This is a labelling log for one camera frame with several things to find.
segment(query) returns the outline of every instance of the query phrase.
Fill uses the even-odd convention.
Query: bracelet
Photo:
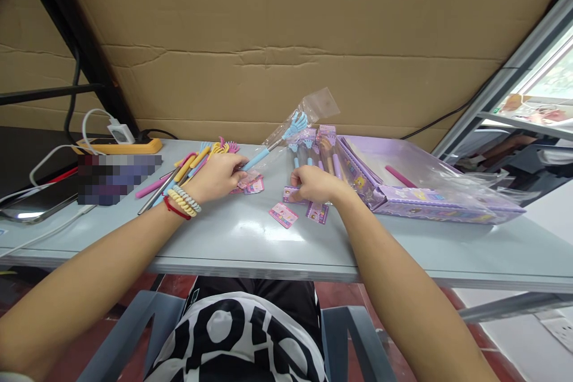
[[[195,210],[189,206],[187,203],[185,203],[185,200],[183,200],[183,197],[181,197],[179,194],[177,194],[174,190],[170,189],[167,190],[167,194],[169,194],[169,197],[171,197],[173,200],[175,200],[175,203],[177,203],[179,205],[179,207],[181,209],[183,209],[185,211],[185,213],[187,215],[189,215],[191,218],[194,218],[197,216],[197,212],[195,212]]]
[[[175,209],[173,206],[171,206],[169,204],[169,196],[164,196],[163,201],[165,202],[165,205],[167,206],[167,210],[169,212],[175,212],[177,215],[179,215],[182,218],[185,218],[187,221],[189,221],[191,219],[191,216],[181,213],[180,211],[178,211],[177,209]]]
[[[179,185],[173,185],[173,189],[187,202],[189,206],[193,208],[193,210],[195,210],[195,212],[201,212],[201,206],[199,206],[199,203],[193,200],[191,196],[189,196],[189,194],[183,190],[183,188],[181,188]]]

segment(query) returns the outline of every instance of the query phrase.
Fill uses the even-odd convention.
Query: yellow hair tie
[[[177,203],[179,205],[179,207],[187,215],[189,215],[191,218],[194,218],[197,216],[197,212],[192,207],[190,207],[187,204],[187,202],[185,200],[183,200],[183,198],[179,194],[177,194],[177,192],[175,190],[168,189],[167,194],[169,194],[169,197],[171,197],[173,200],[175,200],[175,203]]]

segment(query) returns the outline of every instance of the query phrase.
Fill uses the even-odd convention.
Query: yellow power strip
[[[158,153],[163,147],[161,140],[158,138],[151,139],[148,143],[134,143],[131,145],[120,145],[117,144],[114,138],[92,138],[89,139],[90,145],[99,152],[103,152],[108,155],[120,155],[120,154],[151,154]],[[78,146],[88,149],[85,144],[84,139],[76,142]],[[72,148],[78,154],[81,154],[78,148]]]

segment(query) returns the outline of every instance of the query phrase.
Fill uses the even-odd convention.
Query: wall
[[[23,70],[71,79],[69,52],[30,20],[33,1],[2,1],[14,7],[0,3],[0,54],[14,66],[0,70],[0,90],[31,85]],[[245,143],[325,86],[341,133],[408,134],[468,100],[549,1],[78,0],[142,128]],[[0,124],[59,127],[66,102],[2,106]],[[431,150],[456,118],[412,141]]]
[[[524,215],[573,245],[570,181],[527,207]],[[500,300],[520,292],[456,289],[467,307]],[[573,321],[573,307],[561,310]],[[573,353],[566,350],[534,315],[482,324],[500,350],[530,382],[565,382],[573,374]]]

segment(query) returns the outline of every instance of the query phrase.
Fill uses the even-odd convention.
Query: cardboard wall
[[[11,85],[31,84],[24,71],[71,79],[73,60],[49,18],[28,23],[41,11],[18,0],[27,3],[15,7],[16,37],[0,1]],[[549,1],[78,0],[141,128],[246,143],[263,141],[299,99],[325,86],[342,112],[329,121],[340,132],[408,134],[470,98]],[[34,60],[42,64],[31,72],[29,57],[46,64]],[[81,98],[80,112],[97,104]],[[66,99],[0,107],[0,124],[30,126],[41,116],[57,128]],[[412,140],[431,150],[456,118]],[[90,130],[98,126],[95,119]]]

